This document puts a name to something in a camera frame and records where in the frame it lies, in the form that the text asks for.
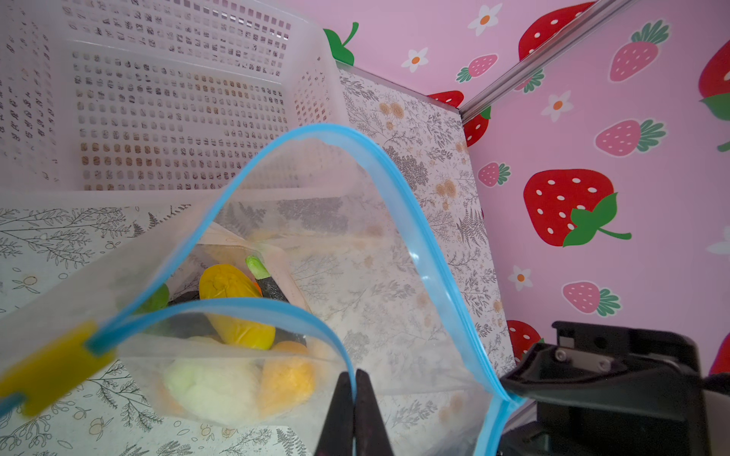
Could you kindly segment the white plastic basket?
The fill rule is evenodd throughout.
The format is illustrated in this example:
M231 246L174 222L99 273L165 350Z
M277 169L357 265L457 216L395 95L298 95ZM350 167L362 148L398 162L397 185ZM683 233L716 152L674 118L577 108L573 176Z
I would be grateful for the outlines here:
M5 1L1 203L194 201L348 121L324 31L270 1Z

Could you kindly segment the dark brown toy food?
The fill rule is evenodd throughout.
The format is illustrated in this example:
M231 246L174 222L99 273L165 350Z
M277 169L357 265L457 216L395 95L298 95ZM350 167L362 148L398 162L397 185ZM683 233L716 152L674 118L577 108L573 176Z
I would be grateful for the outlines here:
M268 272L262 261L256 256L248 256L246 265L256 279L256 283L262 289L262 296L282 302L289 302L281 287Z

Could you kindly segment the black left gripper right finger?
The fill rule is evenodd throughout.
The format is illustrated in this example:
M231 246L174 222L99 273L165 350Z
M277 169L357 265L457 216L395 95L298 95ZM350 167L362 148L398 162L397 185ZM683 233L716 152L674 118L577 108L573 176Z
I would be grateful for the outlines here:
M357 399L354 406L355 455L394 456L370 375L364 370L357 370L355 381L357 381Z

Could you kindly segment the clear zip top bag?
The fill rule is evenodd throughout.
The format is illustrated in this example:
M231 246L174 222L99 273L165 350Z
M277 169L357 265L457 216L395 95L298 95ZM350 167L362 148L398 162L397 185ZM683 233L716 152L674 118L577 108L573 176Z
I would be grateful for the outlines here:
M291 269L307 254L342 257L348 279L367 280L353 264L376 259L378 273L403 269L405 281L424 293L441 336L410 346L389 370L355 364L342 337L317 313ZM84 264L75 247L56 260ZM362 134L340 125L311 125L266 146L231 184L192 204L168 231L148 232L104 255L94 266L1 319L1 421L39 417L107 366L121 361L139 376L152 410L165 417L160 395L160 349L196 336L224 345L206 312L224 299L201 300L199 281L210 266L239 268L260 292L246 265L259 258L289 302L236 298L244 318L276 329L274 345L308 348L317 387L311 398L257 425L292 429L314 452L338 377L370 375L393 451L442 455L435 450L400 454L389 435L380 396L469 393L473 412L458 432L474 431L466 454L496 453L516 401L502 388L471 315L412 189L390 157ZM165 309L135 315L163 284Z

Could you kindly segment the green toy leaf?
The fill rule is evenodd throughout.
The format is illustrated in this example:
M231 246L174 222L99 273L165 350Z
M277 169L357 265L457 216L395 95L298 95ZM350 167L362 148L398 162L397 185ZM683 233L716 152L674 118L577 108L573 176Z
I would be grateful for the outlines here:
M163 310L169 302L169 288L163 284L148 298L134 313L135 315L144 315Z

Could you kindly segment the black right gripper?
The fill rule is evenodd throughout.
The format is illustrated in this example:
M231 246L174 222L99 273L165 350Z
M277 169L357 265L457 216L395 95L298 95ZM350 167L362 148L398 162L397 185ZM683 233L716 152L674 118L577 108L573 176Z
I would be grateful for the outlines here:
M535 418L504 433L501 455L726 455L729 375L701 374L688 337L557 321L501 383Z

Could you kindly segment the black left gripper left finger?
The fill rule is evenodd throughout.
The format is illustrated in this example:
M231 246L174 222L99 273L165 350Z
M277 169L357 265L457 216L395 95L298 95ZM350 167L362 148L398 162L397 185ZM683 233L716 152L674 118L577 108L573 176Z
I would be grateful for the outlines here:
M355 437L355 401L348 372L336 382L315 456L352 456Z

